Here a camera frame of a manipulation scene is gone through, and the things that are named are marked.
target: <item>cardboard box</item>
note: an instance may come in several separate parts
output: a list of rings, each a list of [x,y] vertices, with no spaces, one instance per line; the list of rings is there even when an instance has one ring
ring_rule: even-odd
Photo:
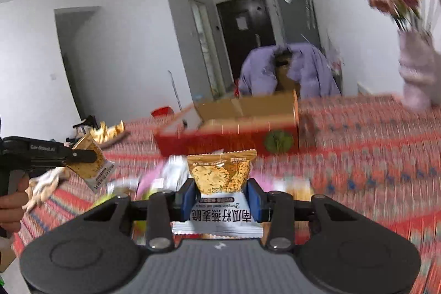
[[[1,251],[0,273],[4,273],[15,258],[15,253],[11,248],[3,249]]]
[[[256,149],[259,155],[299,151],[295,92],[191,105],[155,133],[163,156]]]

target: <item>human hand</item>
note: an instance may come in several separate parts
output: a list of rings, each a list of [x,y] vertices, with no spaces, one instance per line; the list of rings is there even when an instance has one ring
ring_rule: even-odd
[[[8,232],[18,232],[24,215],[24,206],[29,197],[25,192],[29,186],[29,177],[25,175],[17,185],[17,192],[0,197],[0,226]]]

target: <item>red patterned bedspread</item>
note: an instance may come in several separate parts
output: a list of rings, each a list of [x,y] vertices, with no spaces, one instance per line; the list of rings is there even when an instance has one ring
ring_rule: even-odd
[[[422,293],[441,254],[441,109],[416,114],[391,96],[363,96],[304,100],[299,112],[301,153],[258,158],[255,169],[270,177],[308,177],[316,192],[410,239],[423,256],[414,291]],[[131,135],[106,151],[119,164],[113,179],[137,177],[156,165],[160,153],[153,130],[164,121],[127,123]],[[95,199],[77,176],[61,184],[25,215],[16,253],[83,213]],[[304,230],[300,234],[307,238]]]

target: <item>wall outlet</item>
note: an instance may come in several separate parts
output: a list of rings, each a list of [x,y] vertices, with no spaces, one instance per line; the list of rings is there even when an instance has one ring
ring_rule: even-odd
[[[366,88],[363,84],[357,83],[357,87],[358,87],[358,94],[359,95],[372,95],[371,90]]]

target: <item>pumpkin seed oat crisps packet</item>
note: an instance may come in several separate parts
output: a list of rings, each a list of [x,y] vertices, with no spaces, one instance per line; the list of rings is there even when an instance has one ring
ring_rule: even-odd
[[[110,175],[115,172],[115,164],[106,160],[103,150],[100,149],[90,133],[87,133],[73,149],[95,151],[96,161],[94,163],[73,163],[68,167],[85,181],[93,193],[99,193]]]
[[[201,199],[189,221],[173,223],[173,233],[261,238],[263,228],[252,218],[241,190],[256,157],[256,150],[188,156]]]

